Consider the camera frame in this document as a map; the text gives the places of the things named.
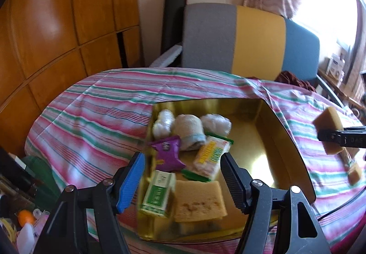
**chair backrest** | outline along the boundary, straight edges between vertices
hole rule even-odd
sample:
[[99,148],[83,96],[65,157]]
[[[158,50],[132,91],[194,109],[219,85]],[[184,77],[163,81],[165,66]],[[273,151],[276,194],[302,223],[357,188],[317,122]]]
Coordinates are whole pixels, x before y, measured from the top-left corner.
[[244,6],[186,6],[183,67],[268,80],[287,70],[310,80],[318,61],[318,37],[289,19]]

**gold tray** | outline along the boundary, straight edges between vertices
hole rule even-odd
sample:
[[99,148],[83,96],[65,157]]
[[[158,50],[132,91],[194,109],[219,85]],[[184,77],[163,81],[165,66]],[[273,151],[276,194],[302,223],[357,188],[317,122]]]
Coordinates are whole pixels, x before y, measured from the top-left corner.
[[[146,143],[153,141],[152,126],[163,109],[171,110],[175,116],[193,114],[201,117],[211,113],[227,117],[232,123],[228,137],[234,141],[230,153],[240,167],[246,168],[253,178],[261,179],[274,188],[289,189],[292,185],[299,186],[309,203],[315,201],[315,191],[299,151],[276,114],[262,99],[223,98],[156,103],[153,106]],[[179,157],[189,165],[196,153],[197,151],[180,152]],[[146,146],[145,154],[146,167],[138,188],[138,208],[155,168],[152,149]],[[186,180],[180,172],[176,172],[176,177],[177,180]],[[221,172],[217,180],[220,182],[228,212],[226,217],[201,224],[193,230],[188,228],[192,232],[185,235],[187,228],[184,229],[182,224],[174,222],[173,213],[169,218],[158,218],[138,211],[138,235],[144,240],[169,244],[208,243],[241,237],[248,216],[235,207]],[[271,220],[277,220],[277,213],[272,215]]]

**cable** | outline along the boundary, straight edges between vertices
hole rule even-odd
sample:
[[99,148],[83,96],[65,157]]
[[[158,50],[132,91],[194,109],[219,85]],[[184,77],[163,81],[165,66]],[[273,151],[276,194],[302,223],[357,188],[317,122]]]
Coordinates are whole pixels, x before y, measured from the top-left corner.
[[354,196],[353,198],[351,198],[350,200],[348,200],[347,202],[345,202],[344,204],[342,204],[341,206],[335,208],[334,210],[331,210],[330,212],[326,213],[325,215],[321,216],[318,219],[318,222],[320,220],[323,220],[324,218],[328,217],[329,215],[333,214],[334,212],[336,212],[337,210],[340,210],[341,208],[343,208],[344,206],[352,203],[353,201],[355,201],[358,197],[360,197],[362,195],[362,193],[364,193],[366,191],[366,187],[363,188],[356,196]]

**sponge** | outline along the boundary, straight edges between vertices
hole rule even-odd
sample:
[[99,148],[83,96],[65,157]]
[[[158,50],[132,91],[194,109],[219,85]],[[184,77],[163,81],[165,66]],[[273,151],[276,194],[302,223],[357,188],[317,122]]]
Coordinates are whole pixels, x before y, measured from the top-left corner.
[[[313,124],[319,132],[324,129],[338,130],[342,131],[343,126],[341,119],[337,113],[337,110],[330,106],[326,110],[324,110],[314,121]],[[344,147],[341,147],[339,144],[334,142],[323,141],[324,150],[328,155],[338,154],[339,152],[344,150]]]
[[176,222],[197,222],[227,215],[218,181],[177,181],[175,196]]
[[348,170],[348,181],[351,185],[356,184],[362,176],[362,169],[357,162],[354,162]]

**white cotton ball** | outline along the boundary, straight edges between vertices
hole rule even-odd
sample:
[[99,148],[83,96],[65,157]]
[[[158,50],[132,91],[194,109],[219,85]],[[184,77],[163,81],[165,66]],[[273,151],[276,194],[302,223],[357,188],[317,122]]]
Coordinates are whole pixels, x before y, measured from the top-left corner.
[[155,140],[169,137],[173,122],[174,115],[170,110],[164,109],[160,111],[158,114],[158,119],[153,125],[153,135]]
[[174,115],[169,109],[164,109],[159,112],[158,120],[171,126],[174,121]]

